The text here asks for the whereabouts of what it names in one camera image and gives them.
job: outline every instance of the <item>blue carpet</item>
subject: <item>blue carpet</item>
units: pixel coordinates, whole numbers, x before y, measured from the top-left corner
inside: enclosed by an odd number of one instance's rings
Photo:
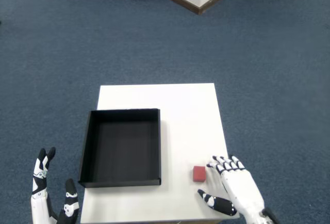
[[[221,0],[202,16],[169,0],[0,0],[0,19],[1,223],[31,223],[41,147],[57,148],[59,212],[100,85],[203,82],[282,223],[330,222],[329,0]]]

